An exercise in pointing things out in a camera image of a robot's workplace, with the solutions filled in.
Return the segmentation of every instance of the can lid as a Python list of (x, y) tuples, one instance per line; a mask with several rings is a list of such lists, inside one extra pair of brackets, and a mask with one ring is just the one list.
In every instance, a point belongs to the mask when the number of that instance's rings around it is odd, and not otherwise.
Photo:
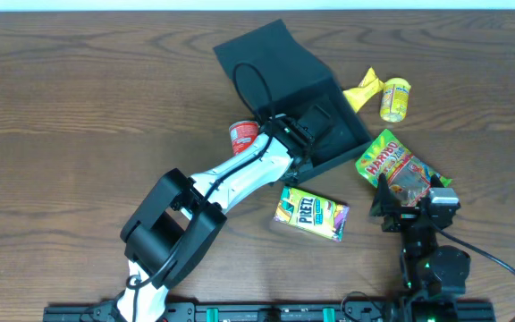
[(410, 84), (407, 82), (407, 80), (402, 79), (400, 77), (395, 77), (393, 79), (388, 80), (385, 85), (402, 85), (406, 87), (407, 89), (410, 89)]

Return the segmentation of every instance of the black object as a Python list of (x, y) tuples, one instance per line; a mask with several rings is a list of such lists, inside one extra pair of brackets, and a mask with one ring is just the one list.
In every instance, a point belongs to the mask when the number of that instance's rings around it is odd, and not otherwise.
[[(359, 157), (372, 138), (342, 94), (331, 71), (300, 46), (281, 20), (214, 48), (231, 79), (240, 63), (255, 66), (271, 89), (275, 137), (295, 162), (282, 181), (296, 185)], [(235, 77), (248, 108), (261, 123), (270, 117), (260, 75), (241, 67)]]
[(459, 321), (456, 297), (466, 291), (470, 271), (468, 253), (452, 246), (438, 246), (433, 224), (444, 229), (460, 208), (452, 189), (436, 176), (431, 189), (415, 207), (403, 207), (380, 174), (369, 214), (384, 218), (383, 232), (402, 236), (401, 270), (407, 291), (389, 303), (385, 320)]
[[(196, 214), (186, 231), (166, 213), (168, 208), (182, 207)], [(217, 204), (206, 201), (191, 179), (173, 169), (160, 178), (124, 225), (124, 255), (145, 269), (154, 287), (172, 289), (204, 257), (225, 221)]]
[[(359, 321), (375, 322), (381, 317), (376, 305), (383, 306), (385, 301), (358, 300), (346, 301), (344, 309), (350, 315), (359, 319)], [(293, 304), (204, 304), (196, 305), (191, 302), (167, 303), (164, 315), (158, 319), (163, 322), (216, 322), (207, 318), (209, 309), (215, 309), (218, 312), (218, 321), (230, 322), (301, 322), (301, 321), (317, 321), (325, 322), (323, 310), (331, 309), (334, 312), (336, 321), (345, 320), (345, 316), (341, 313), (338, 303), (293, 303)], [(46, 308), (43, 315), (43, 322), (119, 322), (124, 321), (117, 319), (118, 311), (116, 306), (110, 302), (92, 310), (91, 315), (84, 315), (81, 320), (79, 317), (84, 312), (89, 313), (86, 307), (61, 307)], [(474, 322), (494, 322), (494, 308), (489, 302), (481, 301), (457, 301), (456, 302), (457, 319), (459, 321)], [(428, 322), (427, 319), (416, 320)]]

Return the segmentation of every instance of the table surface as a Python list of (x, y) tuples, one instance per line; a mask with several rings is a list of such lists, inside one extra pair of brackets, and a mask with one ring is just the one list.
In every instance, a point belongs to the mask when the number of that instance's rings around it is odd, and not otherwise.
[[(212, 48), (278, 18), (344, 88), (369, 65), (410, 81), (405, 121), (383, 122), (377, 97), (360, 118), (454, 179), (462, 210), (449, 233), (515, 266), (515, 12), (0, 13), (0, 321), (123, 289), (119, 232), (137, 205), (168, 170), (230, 158), (228, 127), (250, 117)], [(342, 243), (280, 233), (282, 187), (232, 210), (171, 295), (336, 301), (400, 289), (400, 236), (367, 217), (375, 190), (353, 162), (301, 185), (350, 205)], [(509, 320), (515, 278), (470, 254), (466, 297)]]

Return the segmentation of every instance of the can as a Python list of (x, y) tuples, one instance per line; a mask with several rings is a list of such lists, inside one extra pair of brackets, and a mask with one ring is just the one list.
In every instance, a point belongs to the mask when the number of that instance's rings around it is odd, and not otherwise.
[(387, 122), (400, 122), (407, 116), (410, 84), (402, 78), (393, 78), (384, 84), (381, 118)]
[(230, 126), (230, 139), (232, 140), (233, 154), (239, 155), (259, 134), (259, 123), (255, 121), (239, 121)]

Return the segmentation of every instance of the yellow can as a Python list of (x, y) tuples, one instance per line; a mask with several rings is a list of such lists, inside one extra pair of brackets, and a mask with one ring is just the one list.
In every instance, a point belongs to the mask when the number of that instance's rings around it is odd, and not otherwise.
[(400, 122), (407, 116), (409, 83), (402, 78), (393, 78), (384, 84), (381, 101), (381, 118), (387, 122)]

